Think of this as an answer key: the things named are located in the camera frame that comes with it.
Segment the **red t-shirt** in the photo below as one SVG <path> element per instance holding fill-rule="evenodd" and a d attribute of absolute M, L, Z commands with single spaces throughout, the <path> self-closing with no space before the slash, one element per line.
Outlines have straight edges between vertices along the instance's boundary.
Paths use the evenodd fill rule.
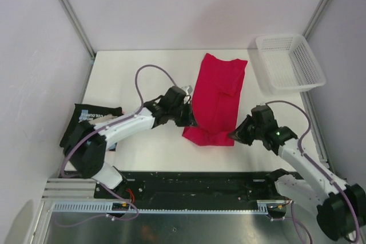
<path fill-rule="evenodd" d="M 192 98 L 198 126 L 184 128 L 184 138 L 198 146 L 234 145 L 228 134 L 236 128 L 247 64 L 242 59 L 223 61 L 205 54 Z"/>

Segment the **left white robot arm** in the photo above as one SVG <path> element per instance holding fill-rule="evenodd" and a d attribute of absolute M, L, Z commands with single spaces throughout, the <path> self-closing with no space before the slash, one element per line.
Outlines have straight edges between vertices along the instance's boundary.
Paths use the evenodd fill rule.
<path fill-rule="evenodd" d="M 114 198 L 126 192 L 126 179 L 105 161 L 107 150 L 115 143 L 144 130 L 174 121 L 178 127 L 196 127 L 192 110 L 191 86 L 170 87 L 164 95 L 144 102 L 135 113 L 116 118 L 103 117 L 101 122 L 80 122 L 63 153 L 83 179 L 93 179 L 106 187 Z"/>

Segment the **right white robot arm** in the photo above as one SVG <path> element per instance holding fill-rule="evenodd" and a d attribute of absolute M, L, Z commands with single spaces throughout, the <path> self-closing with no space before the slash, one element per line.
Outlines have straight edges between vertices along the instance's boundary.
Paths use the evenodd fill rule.
<path fill-rule="evenodd" d="M 271 172 L 264 184 L 270 199 L 284 196 L 316 217 L 322 232 L 331 240 L 341 238 L 358 243 L 365 226 L 365 190 L 350 185 L 310 156 L 289 127 L 279 126 L 268 104 L 257 105 L 228 137 L 244 145 L 254 141 L 290 164 L 301 176 L 296 179 L 288 171 Z"/>

